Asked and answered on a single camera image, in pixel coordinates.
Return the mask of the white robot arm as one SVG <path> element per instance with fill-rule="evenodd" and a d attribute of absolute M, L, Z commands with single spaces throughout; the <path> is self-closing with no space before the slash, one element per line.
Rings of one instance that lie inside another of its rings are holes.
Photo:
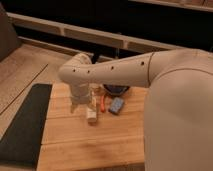
<path fill-rule="evenodd" d="M 59 69 L 72 101 L 90 83 L 145 87 L 146 171 L 213 171 L 213 53 L 176 49 L 93 64 L 84 53 Z"/>

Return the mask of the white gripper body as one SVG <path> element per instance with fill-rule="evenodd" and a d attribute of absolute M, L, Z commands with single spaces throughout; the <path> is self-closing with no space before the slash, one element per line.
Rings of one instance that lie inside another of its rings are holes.
<path fill-rule="evenodd" d="M 81 104 L 91 102 L 91 91 L 88 84 L 70 85 L 71 112 Z"/>

